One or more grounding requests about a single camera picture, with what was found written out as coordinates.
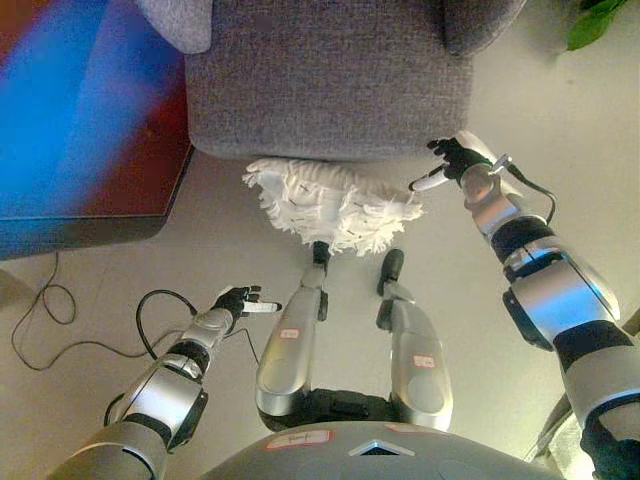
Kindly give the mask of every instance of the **black cable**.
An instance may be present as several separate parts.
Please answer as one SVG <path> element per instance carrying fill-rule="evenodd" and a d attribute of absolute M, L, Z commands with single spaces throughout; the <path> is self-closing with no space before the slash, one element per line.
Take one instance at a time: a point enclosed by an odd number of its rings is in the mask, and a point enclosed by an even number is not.
<path fill-rule="evenodd" d="M 24 323 L 24 321 L 29 317 L 29 315 L 33 312 L 33 310 L 36 308 L 36 306 L 38 305 L 38 302 L 40 301 L 40 299 L 42 299 L 42 303 L 44 305 L 45 311 L 47 312 L 47 314 L 49 315 L 49 317 L 56 322 L 59 325 L 70 325 L 73 322 L 75 322 L 76 320 L 76 316 L 77 316 L 77 310 L 76 310 L 76 301 L 75 298 L 73 296 L 73 294 L 71 293 L 71 291 L 69 291 L 69 289 L 67 287 L 64 287 L 62 285 L 58 285 L 56 283 L 52 283 L 53 279 L 55 278 L 55 276 L 58 273 L 58 269 L 60 266 L 60 255 L 58 252 L 55 253 L 55 263 L 54 263 L 54 267 L 53 267 L 53 272 L 51 273 L 51 275 L 49 276 L 49 279 L 47 280 L 47 282 L 44 284 L 44 286 L 38 291 L 38 293 L 36 294 L 33 302 L 31 302 L 31 305 L 29 306 L 29 308 L 27 309 L 27 311 L 25 312 L 24 315 L 22 315 L 22 317 L 20 318 L 20 320 L 18 320 L 18 323 L 16 323 L 16 326 L 13 327 L 13 331 L 11 332 L 11 347 L 13 348 L 13 351 L 15 352 L 15 354 L 18 356 L 18 358 L 20 359 L 20 361 L 30 370 L 34 370 L 36 372 L 42 372 L 44 370 L 48 370 L 49 368 L 51 368 L 53 366 L 54 363 L 56 363 L 58 361 L 58 359 L 64 355 L 66 352 L 68 352 L 69 350 L 71 350 L 74 347 L 80 346 L 80 345 L 96 345 L 102 348 L 105 348 L 113 353 L 115 353 L 116 355 L 120 355 L 121 357 L 125 357 L 125 358 L 140 358 L 144 355 L 147 354 L 147 352 L 140 352 L 140 353 L 127 353 L 127 352 L 123 352 L 121 350 L 118 350 L 117 348 L 114 348 L 110 345 L 107 345 L 106 343 L 102 343 L 96 340 L 81 340 L 78 342 L 74 342 L 71 343 L 70 345 L 67 345 L 66 347 L 64 347 L 62 350 L 60 350 L 60 352 L 58 352 L 50 361 L 49 363 L 47 363 L 44 366 L 36 366 L 33 365 L 32 363 L 30 363 L 25 356 L 20 353 L 20 351 L 18 350 L 18 346 L 16 345 L 16 334 L 18 332 L 18 329 L 20 328 L 20 326 Z M 46 297 L 45 294 L 47 292 L 47 290 L 51 289 L 51 288 L 58 288 L 60 290 L 62 290 L 69 298 L 69 300 L 71 301 L 71 304 L 73 305 L 73 311 L 72 314 L 69 318 L 69 320 L 67 321 L 62 321 L 60 320 L 58 317 L 56 317 L 56 315 L 51 311 L 51 308 L 49 307 L 49 305 L 47 304 L 46 301 Z M 178 333 L 181 332 L 181 330 L 168 330 L 165 333 L 163 333 L 160 338 L 158 338 L 157 340 L 155 340 L 152 344 L 152 346 L 156 346 L 158 345 L 162 340 L 164 340 L 166 337 L 168 337 L 169 335 L 173 334 L 173 333 Z"/>
<path fill-rule="evenodd" d="M 551 201 L 551 208 L 549 209 L 549 213 L 547 214 L 547 225 L 549 225 L 551 223 L 551 220 L 553 220 L 553 216 L 556 213 L 556 207 L 558 205 L 558 199 L 553 194 L 553 192 L 529 180 L 527 177 L 525 177 L 524 173 L 522 173 L 522 171 L 518 167 L 516 167 L 513 163 L 509 163 L 506 168 L 507 168 L 507 171 L 511 175 L 513 175 L 515 179 L 518 180 L 520 183 L 523 183 L 524 185 L 531 188 L 532 190 L 535 190 L 536 192 L 542 193 Z"/>
<path fill-rule="evenodd" d="M 162 290 L 162 289 L 152 290 L 140 299 L 140 302 L 138 303 L 138 308 L 136 308 L 136 327 L 138 328 L 138 334 L 140 335 L 140 340 L 142 340 L 142 344 L 144 345 L 144 348 L 147 350 L 147 353 L 149 354 L 149 356 L 151 356 L 151 358 L 153 358 L 154 360 L 157 360 L 158 356 L 153 351 L 153 346 L 149 344 L 149 340 L 147 340 L 147 336 L 144 334 L 144 329 L 142 328 L 142 307 L 144 307 L 144 304 L 147 303 L 147 300 L 149 300 L 151 297 L 153 297 L 154 295 L 160 295 L 160 294 L 171 295 L 172 297 L 175 297 L 178 300 L 180 300 L 189 308 L 189 312 L 191 313 L 192 316 L 198 314 L 198 310 L 196 309 L 196 307 L 194 307 L 191 304 L 189 300 L 187 300 L 185 297 L 183 297 L 179 293 L 174 292 L 173 290 Z"/>
<path fill-rule="evenodd" d="M 109 415 L 111 414 L 111 409 L 116 403 L 118 403 L 118 400 L 122 399 L 122 397 L 124 397 L 124 393 L 121 393 L 120 395 L 116 396 L 116 398 L 111 400 L 111 402 L 107 406 L 107 410 L 104 412 L 104 419 L 102 420 L 103 427 L 106 427 L 107 425 L 109 425 Z"/>
<path fill-rule="evenodd" d="M 224 339 L 228 339 L 233 337 L 234 335 L 237 335 L 238 333 L 244 332 L 247 336 L 247 340 L 249 341 L 249 346 L 251 347 L 251 353 L 253 353 L 253 358 L 256 361 L 256 365 L 260 365 L 260 360 L 258 360 L 258 355 L 256 355 L 256 349 L 253 347 L 253 342 L 251 341 L 251 334 L 249 334 L 249 330 L 247 330 L 246 328 L 240 328 L 238 330 L 236 330 L 233 333 L 230 333 L 229 335 L 226 335 L 224 337 Z"/>

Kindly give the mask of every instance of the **chair cushion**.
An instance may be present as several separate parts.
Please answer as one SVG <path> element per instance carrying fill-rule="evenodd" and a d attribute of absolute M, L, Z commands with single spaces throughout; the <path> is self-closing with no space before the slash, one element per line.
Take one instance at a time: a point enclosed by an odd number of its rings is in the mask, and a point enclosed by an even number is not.
<path fill-rule="evenodd" d="M 211 45 L 213 0 L 134 0 L 149 23 L 182 53 Z"/>
<path fill-rule="evenodd" d="M 221 0 L 189 55 L 194 145 L 221 158 L 423 158 L 462 128 L 468 59 L 427 0 Z"/>

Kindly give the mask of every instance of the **wooden cabinet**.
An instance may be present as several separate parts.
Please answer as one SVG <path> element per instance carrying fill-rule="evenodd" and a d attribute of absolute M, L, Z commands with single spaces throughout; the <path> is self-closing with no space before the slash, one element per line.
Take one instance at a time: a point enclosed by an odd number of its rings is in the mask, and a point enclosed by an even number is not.
<path fill-rule="evenodd" d="M 149 237 L 190 152 L 182 55 L 132 0 L 0 2 L 0 258 Z"/>

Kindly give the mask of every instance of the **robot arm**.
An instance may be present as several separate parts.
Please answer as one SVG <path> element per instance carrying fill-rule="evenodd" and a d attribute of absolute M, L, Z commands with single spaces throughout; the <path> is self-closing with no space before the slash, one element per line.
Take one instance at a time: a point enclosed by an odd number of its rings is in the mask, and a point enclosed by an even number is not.
<path fill-rule="evenodd" d="M 596 473 L 637 478 L 640 348 L 615 323 L 615 295 L 497 174 L 510 158 L 492 164 L 456 139 L 430 146 L 445 154 L 442 175 L 458 182 L 465 207 L 504 266 L 511 286 L 503 301 L 522 336 L 557 353 Z"/>
<path fill-rule="evenodd" d="M 202 382 L 216 348 L 238 318 L 274 312 L 258 303 L 259 287 L 232 288 L 208 312 L 196 315 L 182 336 L 135 380 L 107 418 L 108 425 L 50 476 L 163 478 L 167 453 L 193 436 L 207 404 Z"/>

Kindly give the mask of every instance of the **white fluffy cloth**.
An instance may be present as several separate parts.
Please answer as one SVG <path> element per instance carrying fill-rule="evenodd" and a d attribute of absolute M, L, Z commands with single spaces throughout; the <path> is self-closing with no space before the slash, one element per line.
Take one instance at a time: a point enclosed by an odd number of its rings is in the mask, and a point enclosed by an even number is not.
<path fill-rule="evenodd" d="M 275 228 L 298 233 L 305 244 L 326 242 L 330 253 L 383 252 L 403 221 L 423 213 L 413 193 L 333 163 L 263 159 L 247 171 L 242 178 L 262 187 L 260 207 Z"/>

